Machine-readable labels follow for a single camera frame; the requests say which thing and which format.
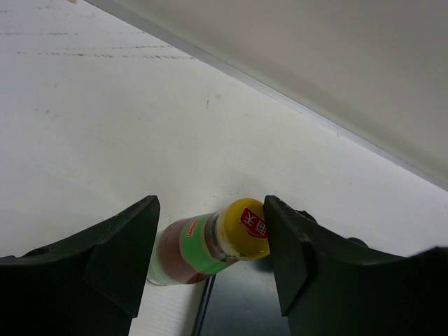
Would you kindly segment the red sauce bottle yellow cap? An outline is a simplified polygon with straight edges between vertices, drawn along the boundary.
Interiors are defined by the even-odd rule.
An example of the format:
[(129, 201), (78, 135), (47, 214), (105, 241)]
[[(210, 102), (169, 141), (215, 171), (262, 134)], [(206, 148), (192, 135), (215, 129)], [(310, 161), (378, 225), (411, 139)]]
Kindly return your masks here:
[(263, 203), (242, 198), (157, 233), (146, 279), (157, 286), (196, 284), (269, 253)]

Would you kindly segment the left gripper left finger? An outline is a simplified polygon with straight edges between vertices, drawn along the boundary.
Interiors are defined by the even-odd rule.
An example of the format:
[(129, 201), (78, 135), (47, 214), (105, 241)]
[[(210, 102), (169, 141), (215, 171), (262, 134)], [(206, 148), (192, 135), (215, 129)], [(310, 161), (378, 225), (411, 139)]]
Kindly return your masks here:
[(117, 215), (23, 256), (1, 259), (2, 335), (127, 335), (137, 317), (160, 203)]

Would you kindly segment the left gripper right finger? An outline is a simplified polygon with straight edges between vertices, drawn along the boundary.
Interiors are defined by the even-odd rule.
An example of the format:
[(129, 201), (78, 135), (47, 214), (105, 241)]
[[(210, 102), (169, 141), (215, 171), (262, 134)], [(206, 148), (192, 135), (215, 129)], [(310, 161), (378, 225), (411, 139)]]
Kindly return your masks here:
[(409, 257), (357, 244), (275, 196), (263, 206), (292, 335), (446, 335), (447, 249)]

